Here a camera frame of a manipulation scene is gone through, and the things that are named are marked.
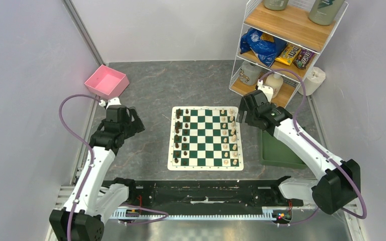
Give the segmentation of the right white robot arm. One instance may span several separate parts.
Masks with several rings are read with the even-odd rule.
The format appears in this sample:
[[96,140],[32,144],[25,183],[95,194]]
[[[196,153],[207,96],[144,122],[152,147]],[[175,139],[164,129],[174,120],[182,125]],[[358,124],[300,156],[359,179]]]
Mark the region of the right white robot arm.
[[270,191],[270,199],[275,205],[284,205],[289,199],[311,201],[326,214],[358,199],[362,208],[362,218],[367,215],[366,206],[360,192],[360,166],[350,159],[342,158],[328,151],[313,139],[296,120],[281,106],[267,100],[261,90],[255,90],[240,100],[238,122],[268,132],[285,144],[313,172],[314,180],[287,178]]

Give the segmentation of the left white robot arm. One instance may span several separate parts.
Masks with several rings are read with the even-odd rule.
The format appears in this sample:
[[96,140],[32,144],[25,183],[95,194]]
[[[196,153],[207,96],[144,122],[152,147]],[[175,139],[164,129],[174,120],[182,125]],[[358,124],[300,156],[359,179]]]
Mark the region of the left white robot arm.
[[92,134],[86,166],[72,194],[49,221],[57,240],[101,240],[105,224],[117,207],[136,202],[134,180],[117,178],[99,196],[104,177],[125,140],[145,130],[134,107],[109,105],[106,117]]

